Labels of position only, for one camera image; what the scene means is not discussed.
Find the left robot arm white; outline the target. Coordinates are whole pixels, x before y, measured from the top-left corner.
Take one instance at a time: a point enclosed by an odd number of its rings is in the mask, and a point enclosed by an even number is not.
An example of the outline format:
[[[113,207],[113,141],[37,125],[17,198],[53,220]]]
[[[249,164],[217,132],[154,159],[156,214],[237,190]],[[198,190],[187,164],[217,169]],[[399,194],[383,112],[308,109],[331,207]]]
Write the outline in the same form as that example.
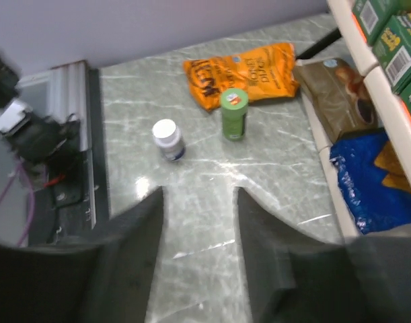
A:
[[[81,122],[74,114],[62,123],[36,114],[20,99],[19,80],[0,55],[0,137],[22,161],[46,167],[50,178],[45,186],[72,179],[80,169]]]

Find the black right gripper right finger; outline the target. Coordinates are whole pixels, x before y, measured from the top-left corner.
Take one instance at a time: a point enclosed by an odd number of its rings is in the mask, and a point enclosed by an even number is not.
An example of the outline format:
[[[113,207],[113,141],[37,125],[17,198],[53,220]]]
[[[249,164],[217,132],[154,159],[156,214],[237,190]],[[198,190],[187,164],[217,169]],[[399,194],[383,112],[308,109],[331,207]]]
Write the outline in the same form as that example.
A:
[[[237,212],[254,322],[411,322],[411,228],[325,243],[241,187]]]

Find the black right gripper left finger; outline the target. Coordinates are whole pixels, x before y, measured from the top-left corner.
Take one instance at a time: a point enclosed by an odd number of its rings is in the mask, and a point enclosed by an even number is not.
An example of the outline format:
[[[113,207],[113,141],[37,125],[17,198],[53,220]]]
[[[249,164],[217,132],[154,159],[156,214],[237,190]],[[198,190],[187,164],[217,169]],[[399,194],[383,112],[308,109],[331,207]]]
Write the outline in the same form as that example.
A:
[[[0,243],[0,322],[144,322],[164,190],[56,244]]]

